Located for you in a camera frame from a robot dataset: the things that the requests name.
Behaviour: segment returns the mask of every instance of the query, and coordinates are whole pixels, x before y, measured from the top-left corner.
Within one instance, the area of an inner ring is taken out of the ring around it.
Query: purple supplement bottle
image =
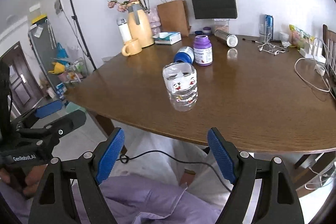
[[[212,46],[207,35],[197,35],[194,40],[195,62],[200,66],[212,63]]]

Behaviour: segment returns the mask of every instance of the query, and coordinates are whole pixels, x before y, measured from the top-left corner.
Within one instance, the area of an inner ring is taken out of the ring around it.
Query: brown door
[[[13,94],[13,103],[21,113],[24,113],[34,107],[43,95],[29,70],[20,42],[8,50],[2,60],[9,66],[9,82]]]

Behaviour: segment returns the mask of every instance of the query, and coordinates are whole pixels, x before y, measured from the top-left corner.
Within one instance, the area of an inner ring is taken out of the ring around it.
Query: finger
[[[25,189],[23,189],[23,194],[28,198],[32,197],[36,193],[38,185],[38,183],[35,183],[33,185],[27,186]]]
[[[34,166],[25,178],[27,186],[31,186],[39,182],[43,176],[46,167],[47,165]]]
[[[11,176],[4,168],[0,169],[0,178],[6,184],[11,183]]]

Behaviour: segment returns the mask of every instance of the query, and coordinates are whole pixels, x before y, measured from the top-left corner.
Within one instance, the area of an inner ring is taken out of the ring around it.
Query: wooden table
[[[294,48],[277,56],[238,36],[237,58],[210,37],[213,64],[197,70],[198,100],[188,112],[174,110],[162,78],[182,46],[153,45],[137,55],[118,54],[70,91],[67,99],[98,114],[149,132],[207,145],[217,127],[239,150],[317,153],[336,150],[336,109],[328,93],[312,90],[294,72]],[[304,78],[323,88],[314,62],[301,61]]]

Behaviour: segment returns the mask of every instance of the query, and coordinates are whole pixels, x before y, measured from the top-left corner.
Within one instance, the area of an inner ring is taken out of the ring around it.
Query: blue lid
[[[185,62],[192,64],[191,57],[185,52],[178,52],[174,56],[174,62]]]

